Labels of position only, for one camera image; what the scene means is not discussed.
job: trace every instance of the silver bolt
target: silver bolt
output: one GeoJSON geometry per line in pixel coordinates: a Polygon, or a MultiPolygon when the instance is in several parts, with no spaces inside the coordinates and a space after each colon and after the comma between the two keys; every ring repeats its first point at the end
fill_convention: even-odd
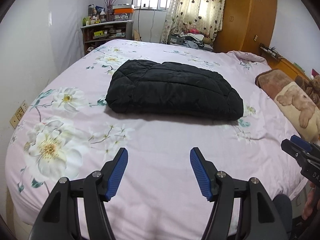
{"type": "Polygon", "coordinates": [[[224,171],[218,171],[217,175],[219,178],[224,178],[227,174],[224,171]]]}
{"type": "Polygon", "coordinates": [[[259,179],[257,179],[257,178],[251,178],[251,182],[252,182],[253,184],[258,184],[258,183],[259,183],[259,179]]]}
{"type": "Polygon", "coordinates": [[[95,178],[100,177],[100,176],[101,176],[101,171],[94,171],[94,172],[92,173],[92,176],[94,176],[95,178]]]}
{"type": "Polygon", "coordinates": [[[67,178],[66,177],[62,177],[62,178],[60,178],[59,179],[59,182],[61,183],[61,184],[65,184],[66,182],[67,182],[67,178]]]}

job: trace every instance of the wall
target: wall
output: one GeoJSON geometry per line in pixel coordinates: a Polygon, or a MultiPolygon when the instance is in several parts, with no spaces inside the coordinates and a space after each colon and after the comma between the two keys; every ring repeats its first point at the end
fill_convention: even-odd
{"type": "Polygon", "coordinates": [[[0,214],[6,220],[4,164],[19,105],[84,55],[80,26],[93,0],[16,0],[0,23],[0,214]]]}
{"type": "MultiPolygon", "coordinates": [[[[132,3],[132,0],[117,0],[115,4],[121,3],[132,3]]],[[[103,0],[95,0],[95,5],[100,5],[106,7],[103,0]]],[[[152,19],[154,15],[154,23],[152,28],[151,42],[159,42],[162,33],[162,28],[164,26],[164,21],[167,12],[161,11],[140,11],[140,21],[138,28],[138,15],[139,11],[135,11],[133,14],[133,29],[140,30],[140,36],[142,41],[150,41],[150,30],[152,28],[152,19]]]]}
{"type": "Polygon", "coordinates": [[[278,0],[271,46],[311,75],[320,72],[320,30],[301,0],[278,0]]]}

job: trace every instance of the yellow box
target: yellow box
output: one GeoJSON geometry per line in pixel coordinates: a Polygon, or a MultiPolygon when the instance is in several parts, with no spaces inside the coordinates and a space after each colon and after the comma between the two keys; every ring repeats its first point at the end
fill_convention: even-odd
{"type": "Polygon", "coordinates": [[[94,34],[94,36],[100,36],[100,35],[104,34],[104,31],[95,32],[93,34],[94,34]]]}

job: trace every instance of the wooden wardrobe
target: wooden wardrobe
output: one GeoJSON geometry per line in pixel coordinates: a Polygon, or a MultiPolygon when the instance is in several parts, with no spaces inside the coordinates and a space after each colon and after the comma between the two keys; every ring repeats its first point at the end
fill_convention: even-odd
{"type": "Polygon", "coordinates": [[[270,45],[276,12],[277,0],[226,0],[214,52],[240,50],[261,55],[260,43],[270,45]]]}

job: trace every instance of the cable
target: cable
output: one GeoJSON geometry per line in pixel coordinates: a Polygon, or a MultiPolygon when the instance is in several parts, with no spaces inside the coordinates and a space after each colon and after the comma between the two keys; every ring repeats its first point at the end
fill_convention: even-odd
{"type": "Polygon", "coordinates": [[[153,9],[153,18],[152,18],[152,26],[151,26],[151,29],[150,29],[150,40],[149,40],[149,42],[151,42],[153,20],[155,19],[155,13],[156,13],[156,9],[153,9]]]}
{"type": "Polygon", "coordinates": [[[142,41],[141,36],[140,36],[140,29],[139,29],[140,10],[141,10],[141,3],[140,3],[139,13],[138,13],[138,32],[139,32],[140,41],[142,41]]]}

